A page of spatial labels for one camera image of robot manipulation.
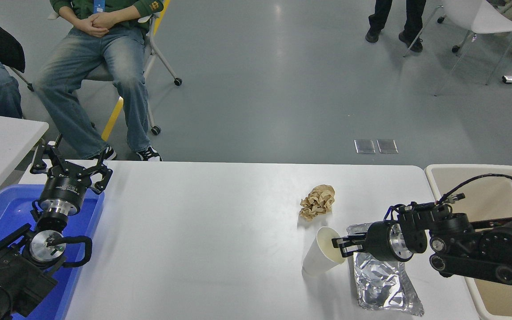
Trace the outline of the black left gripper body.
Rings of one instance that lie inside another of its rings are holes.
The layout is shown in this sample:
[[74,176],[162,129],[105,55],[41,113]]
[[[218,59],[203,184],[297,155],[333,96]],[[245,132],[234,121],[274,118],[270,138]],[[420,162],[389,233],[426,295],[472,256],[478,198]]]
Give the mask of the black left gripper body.
[[89,177],[49,176],[40,195],[40,208],[49,208],[58,200],[80,208],[90,186]]

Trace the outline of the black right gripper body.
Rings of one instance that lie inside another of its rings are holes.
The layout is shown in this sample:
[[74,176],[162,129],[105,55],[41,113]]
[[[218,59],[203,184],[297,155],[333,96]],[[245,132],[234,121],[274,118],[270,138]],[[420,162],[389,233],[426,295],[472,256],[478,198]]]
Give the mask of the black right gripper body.
[[380,261],[399,261],[392,249],[390,233],[395,221],[376,221],[370,225],[364,239],[364,251]]

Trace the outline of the seated person's right hand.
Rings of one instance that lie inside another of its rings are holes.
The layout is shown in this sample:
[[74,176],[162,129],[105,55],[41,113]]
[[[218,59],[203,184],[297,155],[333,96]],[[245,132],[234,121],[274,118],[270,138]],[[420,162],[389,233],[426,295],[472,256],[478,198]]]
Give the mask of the seated person's right hand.
[[104,35],[108,33],[108,29],[104,27],[94,26],[94,21],[98,18],[96,15],[92,15],[89,18],[85,18],[83,20],[75,17],[71,24],[75,28],[80,31],[85,32],[85,34],[94,36],[96,38],[102,38]]

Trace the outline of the seated person's left hand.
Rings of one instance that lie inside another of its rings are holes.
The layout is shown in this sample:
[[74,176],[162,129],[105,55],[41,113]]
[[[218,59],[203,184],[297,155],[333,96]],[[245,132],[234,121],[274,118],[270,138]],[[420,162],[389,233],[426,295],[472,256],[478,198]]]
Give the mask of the seated person's left hand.
[[118,23],[118,18],[114,12],[98,12],[89,16],[93,27],[110,29]]

